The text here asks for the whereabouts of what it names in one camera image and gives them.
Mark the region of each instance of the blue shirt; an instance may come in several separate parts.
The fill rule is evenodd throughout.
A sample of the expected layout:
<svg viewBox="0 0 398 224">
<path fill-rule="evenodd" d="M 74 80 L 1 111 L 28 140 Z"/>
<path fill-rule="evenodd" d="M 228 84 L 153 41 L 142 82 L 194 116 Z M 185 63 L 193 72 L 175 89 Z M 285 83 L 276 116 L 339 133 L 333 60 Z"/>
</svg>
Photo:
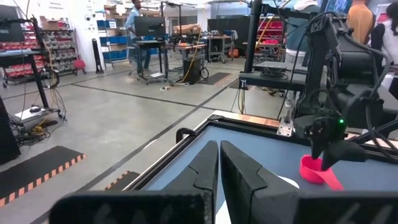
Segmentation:
<svg viewBox="0 0 398 224">
<path fill-rule="evenodd" d="M 126 29 L 133 28 L 134 31 L 136 30 L 136 27 L 135 27 L 135 21 L 136 21 L 136 18 L 135 18 L 135 17 L 136 17 L 136 16 L 140 16 L 140 15 L 139 15 L 138 9 L 136 9 L 136 8 L 134 7 L 133 9 L 131 9 L 130 15 L 129 15 L 129 17 L 127 18 L 126 24 L 124 25 L 124 26 L 126 27 Z M 130 37 L 131 37 L 132 39 L 134 39 L 134 38 L 137 37 L 137 35 L 136 35 L 136 34 L 133 34 L 132 32 L 130 32 Z"/>
</svg>

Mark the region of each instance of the blue table surface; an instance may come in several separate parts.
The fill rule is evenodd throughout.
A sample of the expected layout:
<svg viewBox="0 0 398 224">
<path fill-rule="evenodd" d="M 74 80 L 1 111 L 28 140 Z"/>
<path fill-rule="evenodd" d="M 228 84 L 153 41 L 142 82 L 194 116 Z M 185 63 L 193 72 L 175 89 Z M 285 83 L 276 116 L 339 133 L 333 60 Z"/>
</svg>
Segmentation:
<svg viewBox="0 0 398 224">
<path fill-rule="evenodd" d="M 207 127 L 191 145 L 180 153 L 162 172 L 156 175 L 144 189 L 163 189 L 189 165 L 205 144 L 211 140 L 216 141 L 219 147 L 222 140 L 229 141 L 262 164 L 266 169 L 279 176 L 296 181 L 302 190 L 330 190 L 326 184 L 310 184 L 301 178 L 299 174 L 300 159 L 304 154 L 310 154 L 308 146 L 212 126 Z M 340 161 L 333 166 L 333 170 L 345 190 L 396 191 L 398 189 L 397 165 L 373 160 L 366 162 Z M 225 201 L 222 186 L 219 168 L 217 211 Z"/>
</svg>

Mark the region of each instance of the concrete floor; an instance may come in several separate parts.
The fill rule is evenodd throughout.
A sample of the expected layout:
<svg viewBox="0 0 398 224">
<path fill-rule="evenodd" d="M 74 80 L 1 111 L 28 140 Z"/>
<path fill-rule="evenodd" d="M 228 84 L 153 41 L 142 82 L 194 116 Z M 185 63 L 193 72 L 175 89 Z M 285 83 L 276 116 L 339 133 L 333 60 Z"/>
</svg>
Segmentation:
<svg viewBox="0 0 398 224">
<path fill-rule="evenodd" d="M 157 63 L 152 59 L 150 69 L 158 70 Z M 170 59 L 170 66 L 179 65 Z M 0 171 L 54 146 L 85 153 L 87 158 L 0 209 L 1 223 L 43 223 L 60 197 L 76 190 L 103 190 L 127 170 L 142 173 L 175 144 L 178 128 L 194 128 L 214 110 L 231 110 L 237 90 L 228 85 L 243 66 L 243 59 L 209 63 L 210 75 L 232 75 L 219 85 L 178 86 L 167 91 L 159 90 L 167 83 L 146 85 L 131 78 L 131 67 L 124 65 L 102 75 L 62 77 L 57 90 L 67 107 L 68 121 L 50 139 L 23 147 L 22 155 L 0 166 Z M 29 108 L 38 94 L 35 83 L 0 89 L 10 114 L 21 111 L 24 92 L 25 108 Z M 246 93 L 246 112 L 276 118 L 282 100 L 252 88 Z M 238 112 L 237 103 L 232 111 Z"/>
</svg>

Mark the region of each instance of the orange shirt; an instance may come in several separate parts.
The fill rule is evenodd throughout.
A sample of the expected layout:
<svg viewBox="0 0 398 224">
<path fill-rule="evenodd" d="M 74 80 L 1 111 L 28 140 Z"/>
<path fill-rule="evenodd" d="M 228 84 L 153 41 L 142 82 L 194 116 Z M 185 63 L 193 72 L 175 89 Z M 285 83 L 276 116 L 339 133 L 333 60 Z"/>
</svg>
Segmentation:
<svg viewBox="0 0 398 224">
<path fill-rule="evenodd" d="M 372 12 L 362 4 L 352 6 L 347 15 L 348 25 L 354 28 L 353 39 L 361 44 L 367 44 L 369 31 L 373 26 Z"/>
</svg>

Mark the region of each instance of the pink object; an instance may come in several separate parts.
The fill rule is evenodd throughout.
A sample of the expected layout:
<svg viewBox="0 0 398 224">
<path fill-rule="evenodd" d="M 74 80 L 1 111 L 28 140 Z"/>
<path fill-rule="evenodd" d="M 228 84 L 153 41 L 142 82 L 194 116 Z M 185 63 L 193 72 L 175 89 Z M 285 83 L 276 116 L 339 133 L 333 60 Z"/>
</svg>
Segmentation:
<svg viewBox="0 0 398 224">
<path fill-rule="evenodd" d="M 343 190 L 343 186 L 338 181 L 331 168 L 326 171 L 321 170 L 322 159 L 312 159 L 311 155 L 304 155 L 300 161 L 300 174 L 308 182 L 313 184 L 326 184 L 332 190 Z"/>
</svg>

